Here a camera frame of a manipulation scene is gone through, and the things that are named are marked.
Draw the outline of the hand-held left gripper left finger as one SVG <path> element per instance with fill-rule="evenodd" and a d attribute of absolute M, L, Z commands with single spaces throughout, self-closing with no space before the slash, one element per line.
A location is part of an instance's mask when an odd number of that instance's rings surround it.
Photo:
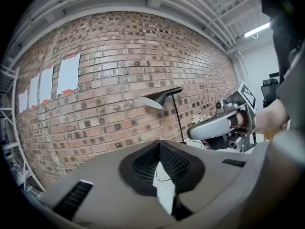
<path fill-rule="evenodd" d="M 141 196 L 126 185 L 119 174 L 120 162 L 148 142 L 106 152 L 86 161 L 60 178 L 40 197 L 53 209 L 79 182 L 93 186 L 72 222 L 90 229 L 160 229 L 174 224 L 157 197 Z"/>

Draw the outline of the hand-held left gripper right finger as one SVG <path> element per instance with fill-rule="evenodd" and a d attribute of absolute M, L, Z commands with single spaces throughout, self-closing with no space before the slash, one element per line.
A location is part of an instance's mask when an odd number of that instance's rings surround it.
<path fill-rule="evenodd" d="M 196 188 L 179 195 L 181 203 L 193 214 L 165 228 L 245 228 L 244 211 L 260 176 L 267 146 L 267 142 L 259 143 L 250 154 L 190 147 L 190 153 L 205 165 Z"/>

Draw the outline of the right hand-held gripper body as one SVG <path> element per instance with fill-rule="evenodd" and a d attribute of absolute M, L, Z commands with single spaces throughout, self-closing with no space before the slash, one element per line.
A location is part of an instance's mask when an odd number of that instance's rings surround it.
<path fill-rule="evenodd" d="M 249 118 L 249 129 L 234 128 L 233 131 L 225 134 L 227 136 L 228 147 L 239 152 L 246 152 L 254 145 L 250 144 L 250 137 L 256 127 L 255 113 L 256 98 L 245 84 L 241 81 L 236 87 L 219 102 L 216 103 L 217 114 L 227 113 L 230 111 L 245 110 Z"/>

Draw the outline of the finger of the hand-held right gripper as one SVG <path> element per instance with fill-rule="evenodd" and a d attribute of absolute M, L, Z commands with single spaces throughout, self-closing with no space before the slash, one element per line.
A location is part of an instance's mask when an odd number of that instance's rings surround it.
<path fill-rule="evenodd" d="M 227 136 L 222 135 L 202 140 L 204 147 L 211 150 L 226 149 L 228 147 Z"/>
<path fill-rule="evenodd" d="M 229 124 L 228 119 L 236 114 L 237 111 L 230 111 L 199 122 L 187 130 L 187 135 L 190 139 L 194 140 L 223 136 L 234 130 L 234 127 Z"/>

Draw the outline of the person's right hand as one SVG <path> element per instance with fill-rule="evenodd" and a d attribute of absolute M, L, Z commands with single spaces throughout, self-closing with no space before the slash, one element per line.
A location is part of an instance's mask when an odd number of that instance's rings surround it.
<path fill-rule="evenodd" d="M 245 110 L 238 111 L 236 114 L 230 116 L 228 119 L 230 128 L 249 129 L 249 118 Z"/>

